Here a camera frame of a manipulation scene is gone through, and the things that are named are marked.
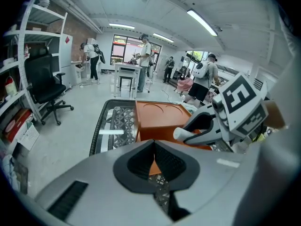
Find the pink chair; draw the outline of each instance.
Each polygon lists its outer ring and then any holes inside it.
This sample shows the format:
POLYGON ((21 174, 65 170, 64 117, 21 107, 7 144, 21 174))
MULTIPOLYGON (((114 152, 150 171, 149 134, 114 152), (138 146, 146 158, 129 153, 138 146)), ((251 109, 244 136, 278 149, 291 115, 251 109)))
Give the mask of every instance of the pink chair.
POLYGON ((185 80, 178 80, 178 86, 175 88, 181 92, 180 96, 182 96, 183 91, 188 91, 192 87, 193 80, 191 78, 187 78, 185 80))

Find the brick wall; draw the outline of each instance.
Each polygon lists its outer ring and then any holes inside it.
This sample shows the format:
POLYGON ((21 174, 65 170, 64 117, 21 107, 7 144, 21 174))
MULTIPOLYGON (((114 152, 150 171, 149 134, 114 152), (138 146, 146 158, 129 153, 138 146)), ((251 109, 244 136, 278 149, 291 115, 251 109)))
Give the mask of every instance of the brick wall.
MULTIPOLYGON (((65 16, 65 10, 54 4, 50 3, 48 9, 65 16)), ((49 32, 60 32, 62 28, 62 21, 57 21, 49 26, 49 32)), ((72 41, 72 51, 71 60, 75 61, 79 59, 79 56, 83 57, 83 51, 79 50, 81 43, 86 42, 88 38, 96 39, 97 33, 92 31, 88 26, 79 21, 75 16, 68 13, 65 22, 65 27, 63 33, 71 35, 73 37, 72 41)))

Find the orange tray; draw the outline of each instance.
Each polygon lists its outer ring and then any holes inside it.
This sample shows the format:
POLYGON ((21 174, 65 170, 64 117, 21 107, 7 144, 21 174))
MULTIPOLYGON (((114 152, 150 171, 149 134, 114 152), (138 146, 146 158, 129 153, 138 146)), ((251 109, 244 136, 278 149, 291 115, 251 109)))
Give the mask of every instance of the orange tray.
MULTIPOLYGON (((136 142, 149 139, 166 140, 185 146, 183 142, 174 139, 174 129, 183 127, 191 114, 182 105, 171 105, 162 102, 135 102, 135 122, 138 128, 136 142)), ((207 145, 194 146, 200 149, 211 150, 207 145)), ((150 175, 159 174, 161 171, 154 161, 150 175)))

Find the chair armrest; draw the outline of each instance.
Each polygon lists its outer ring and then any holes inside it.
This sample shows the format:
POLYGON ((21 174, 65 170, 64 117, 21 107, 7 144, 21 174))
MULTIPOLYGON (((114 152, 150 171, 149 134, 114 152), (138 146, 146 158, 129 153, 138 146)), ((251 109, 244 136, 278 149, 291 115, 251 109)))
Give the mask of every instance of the chair armrest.
POLYGON ((32 85, 27 86, 26 89, 30 92, 32 90, 32 85))
POLYGON ((60 84, 62 85, 63 84, 63 81, 62 81, 62 76, 65 75, 66 73, 58 73, 56 74, 59 78, 60 78, 60 84))
POLYGON ((31 96, 31 98, 32 98, 32 100, 33 100, 33 102, 36 104, 37 101, 36 101, 36 99, 34 98, 34 96, 33 96, 33 94, 32 94, 32 85, 27 86, 26 89, 29 91, 29 94, 30 94, 30 96, 31 96))

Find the backpack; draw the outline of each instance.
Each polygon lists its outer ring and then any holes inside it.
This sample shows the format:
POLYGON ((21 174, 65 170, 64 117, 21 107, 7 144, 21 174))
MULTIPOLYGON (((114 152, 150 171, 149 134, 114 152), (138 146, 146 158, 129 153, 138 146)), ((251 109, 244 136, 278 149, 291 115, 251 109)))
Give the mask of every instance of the backpack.
POLYGON ((208 78, 209 79, 209 65, 211 63, 207 62, 207 63, 198 63, 198 65, 196 66, 196 68, 193 70, 192 75, 194 77, 197 77, 199 79, 202 78, 208 78))
POLYGON ((98 44, 93 44, 93 47, 94 47, 94 52, 99 55, 101 62, 105 64, 103 52, 99 49, 98 44))

